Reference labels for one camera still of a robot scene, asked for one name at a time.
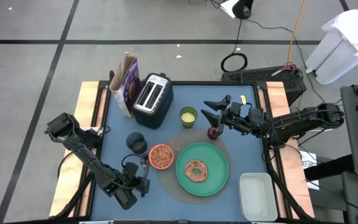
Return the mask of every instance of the white trash bin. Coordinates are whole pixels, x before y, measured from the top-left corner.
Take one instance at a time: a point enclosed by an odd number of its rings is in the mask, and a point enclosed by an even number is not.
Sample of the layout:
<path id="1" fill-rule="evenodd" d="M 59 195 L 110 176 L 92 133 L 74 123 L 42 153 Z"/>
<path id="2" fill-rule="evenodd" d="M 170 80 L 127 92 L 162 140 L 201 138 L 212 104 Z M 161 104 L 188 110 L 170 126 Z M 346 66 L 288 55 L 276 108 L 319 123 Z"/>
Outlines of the white trash bin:
<path id="1" fill-rule="evenodd" d="M 358 64 L 358 9 L 341 13 L 321 27 L 327 32 L 306 61 L 316 80 L 327 85 Z"/>

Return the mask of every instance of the yellow object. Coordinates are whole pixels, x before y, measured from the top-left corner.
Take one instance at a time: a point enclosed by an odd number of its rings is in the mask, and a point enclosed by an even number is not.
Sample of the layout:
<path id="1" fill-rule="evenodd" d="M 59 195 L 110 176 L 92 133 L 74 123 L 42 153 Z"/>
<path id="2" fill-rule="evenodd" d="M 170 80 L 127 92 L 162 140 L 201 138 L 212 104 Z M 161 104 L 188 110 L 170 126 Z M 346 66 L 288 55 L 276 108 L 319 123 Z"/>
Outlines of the yellow object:
<path id="1" fill-rule="evenodd" d="M 247 103 L 246 97 L 244 95 L 241 95 L 240 97 L 241 97 L 242 104 L 245 105 Z"/>
<path id="2" fill-rule="evenodd" d="M 196 118 L 191 113 L 184 113 L 181 115 L 180 119 L 186 123 L 193 122 Z"/>
<path id="3" fill-rule="evenodd" d="M 294 28 L 293 33 L 292 33 L 292 37 L 291 37 L 291 41 L 290 41 L 290 48 L 288 49 L 287 63 L 291 62 L 292 42 L 293 42 L 293 39 L 295 38 L 296 29 L 298 28 L 298 23 L 299 23 L 299 20 L 301 19 L 301 15 L 302 15 L 302 12 L 303 12 L 303 8 L 305 7 L 305 4 L 306 4 L 306 0 L 303 0 L 302 6 L 301 6 L 301 11 L 299 11 L 298 19 L 296 20 L 295 28 Z"/>

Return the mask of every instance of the gray floor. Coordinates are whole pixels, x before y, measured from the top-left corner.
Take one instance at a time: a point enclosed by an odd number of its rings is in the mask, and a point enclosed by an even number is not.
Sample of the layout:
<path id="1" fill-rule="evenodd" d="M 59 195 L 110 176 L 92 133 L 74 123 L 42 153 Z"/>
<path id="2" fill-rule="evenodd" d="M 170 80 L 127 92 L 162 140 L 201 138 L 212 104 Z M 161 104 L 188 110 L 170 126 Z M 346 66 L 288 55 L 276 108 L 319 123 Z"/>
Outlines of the gray floor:
<path id="1" fill-rule="evenodd" d="M 350 9 L 358 9 L 358 0 L 346 2 Z M 72 3 L 73 0 L 0 0 L 0 40 L 60 39 Z M 298 0 L 258 0 L 254 3 L 251 19 L 264 26 L 292 29 L 300 5 Z M 321 40 L 324 33 L 320 27 L 342 11 L 339 0 L 308 1 L 297 39 Z M 238 22 L 209 2 L 81 0 L 67 39 L 235 39 Z M 289 38 L 290 33 L 284 30 L 265 30 L 248 21 L 242 23 L 242 40 Z M 288 45 L 238 47 L 248 56 L 248 69 L 282 65 L 287 59 Z M 300 47 L 306 59 L 316 46 Z M 233 45 L 224 44 L 180 44 L 179 47 L 176 44 L 65 45 L 4 221 L 48 217 L 63 148 L 52 144 L 43 131 L 56 115 L 63 111 L 74 112 L 82 81 L 107 79 L 108 71 L 116 68 L 125 51 L 138 54 L 142 77 L 150 72 L 164 72 L 173 80 L 219 80 L 222 75 L 220 61 L 233 48 Z M 0 44 L 0 204 L 56 49 L 57 45 L 52 44 Z M 303 68 L 296 46 L 292 61 Z M 233 59 L 228 63 L 230 68 L 237 68 L 240 61 Z M 314 75 L 310 77 L 316 91 L 327 102 L 336 102 L 340 99 L 341 86 L 358 84 L 358 66 L 326 86 L 316 83 Z M 301 108 L 321 102 L 307 78 L 305 83 L 308 90 Z M 328 158 L 350 153 L 346 126 L 314 138 L 305 148 Z M 316 208 L 318 218 L 335 219 L 324 212 Z"/>

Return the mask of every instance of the bagel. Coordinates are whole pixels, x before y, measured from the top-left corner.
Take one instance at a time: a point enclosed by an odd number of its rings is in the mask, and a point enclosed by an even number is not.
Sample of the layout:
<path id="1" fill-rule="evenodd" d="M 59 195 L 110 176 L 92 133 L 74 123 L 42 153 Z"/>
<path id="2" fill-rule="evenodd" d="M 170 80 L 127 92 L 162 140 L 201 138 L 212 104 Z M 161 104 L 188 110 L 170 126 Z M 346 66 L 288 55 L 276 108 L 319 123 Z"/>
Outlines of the bagel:
<path id="1" fill-rule="evenodd" d="M 195 174 L 193 172 L 195 169 L 200 170 L 201 173 Z M 202 161 L 195 159 L 186 164 L 185 174 L 190 180 L 194 182 L 202 182 L 208 177 L 208 169 Z"/>

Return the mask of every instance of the small glass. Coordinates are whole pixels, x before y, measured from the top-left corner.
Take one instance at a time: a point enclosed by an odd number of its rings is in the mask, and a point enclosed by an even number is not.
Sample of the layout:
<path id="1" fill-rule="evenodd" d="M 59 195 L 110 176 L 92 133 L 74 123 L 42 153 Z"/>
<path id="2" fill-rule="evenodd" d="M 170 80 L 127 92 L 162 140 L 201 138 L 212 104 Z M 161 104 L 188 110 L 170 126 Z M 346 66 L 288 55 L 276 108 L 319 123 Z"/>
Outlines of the small glass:
<path id="1" fill-rule="evenodd" d="M 179 117 L 183 127 L 191 128 L 197 119 L 197 111 L 191 106 L 186 106 L 180 110 Z"/>

